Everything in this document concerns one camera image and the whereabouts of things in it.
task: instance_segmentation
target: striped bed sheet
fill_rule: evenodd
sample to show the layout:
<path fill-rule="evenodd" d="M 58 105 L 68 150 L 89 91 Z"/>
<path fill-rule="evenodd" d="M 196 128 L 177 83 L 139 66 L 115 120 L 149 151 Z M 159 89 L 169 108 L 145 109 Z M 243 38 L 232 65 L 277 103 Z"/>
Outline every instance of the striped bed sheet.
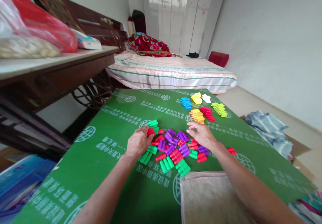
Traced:
<path fill-rule="evenodd" d="M 107 67 L 116 80 L 133 89 L 207 88 L 224 93 L 237 85 L 237 77 L 201 58 L 149 57 L 132 51 L 115 55 Z"/>

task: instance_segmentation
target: beige towel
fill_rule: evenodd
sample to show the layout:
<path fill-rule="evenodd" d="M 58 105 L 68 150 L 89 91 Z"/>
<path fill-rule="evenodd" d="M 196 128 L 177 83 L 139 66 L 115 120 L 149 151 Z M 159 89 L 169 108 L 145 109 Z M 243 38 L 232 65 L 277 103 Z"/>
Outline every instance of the beige towel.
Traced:
<path fill-rule="evenodd" d="M 255 223 L 224 172 L 189 172 L 180 185 L 182 223 Z"/>

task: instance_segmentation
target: plastic bag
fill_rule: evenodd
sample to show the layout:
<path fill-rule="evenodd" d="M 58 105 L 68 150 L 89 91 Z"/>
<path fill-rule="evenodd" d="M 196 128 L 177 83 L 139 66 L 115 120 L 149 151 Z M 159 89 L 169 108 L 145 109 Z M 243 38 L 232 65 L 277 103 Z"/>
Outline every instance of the plastic bag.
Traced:
<path fill-rule="evenodd" d="M 6 18 L 16 35 L 26 35 L 28 31 L 32 36 L 41 38 L 52 43 L 61 52 L 76 52 L 78 42 L 75 33 L 63 22 L 37 6 L 31 0 L 12 0 L 15 8 L 7 4 L 6 0 L 0 0 L 0 11 L 10 9 L 12 17 Z M 23 25 L 17 21 L 20 13 Z"/>
<path fill-rule="evenodd" d="M 42 58 L 60 55 L 57 47 L 29 34 L 12 0 L 0 0 L 0 5 L 0 58 Z"/>

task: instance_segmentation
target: white wardrobe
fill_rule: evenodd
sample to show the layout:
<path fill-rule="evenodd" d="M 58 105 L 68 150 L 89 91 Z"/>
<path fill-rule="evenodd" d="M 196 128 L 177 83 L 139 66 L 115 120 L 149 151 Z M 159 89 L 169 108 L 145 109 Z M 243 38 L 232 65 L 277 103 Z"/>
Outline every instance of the white wardrobe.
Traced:
<path fill-rule="evenodd" d="M 206 57 L 223 0 L 144 0 L 147 35 L 170 52 Z"/>

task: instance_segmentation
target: green board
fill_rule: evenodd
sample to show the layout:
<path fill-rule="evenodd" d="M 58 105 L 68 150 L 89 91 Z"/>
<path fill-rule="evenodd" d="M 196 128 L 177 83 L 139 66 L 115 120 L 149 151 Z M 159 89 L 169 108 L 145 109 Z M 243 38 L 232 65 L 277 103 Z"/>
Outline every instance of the green board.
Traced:
<path fill-rule="evenodd" d="M 157 119 L 161 128 L 187 129 L 190 109 L 181 97 L 207 89 L 117 89 L 70 150 L 46 178 L 14 223 L 69 224 L 96 188 L 125 153 L 127 140 L 139 126 Z M 193 108 L 210 106 L 203 103 Z M 205 121 L 217 140 L 233 147 L 236 158 L 288 203 L 308 194 L 315 186 L 229 108 L 227 118 L 213 112 L 215 122 Z M 163 174 L 153 155 L 147 165 L 133 168 L 119 199 L 112 223 L 181 223 L 180 178 L 177 170 Z M 185 161 L 192 171 L 222 171 L 209 156 L 203 163 Z"/>

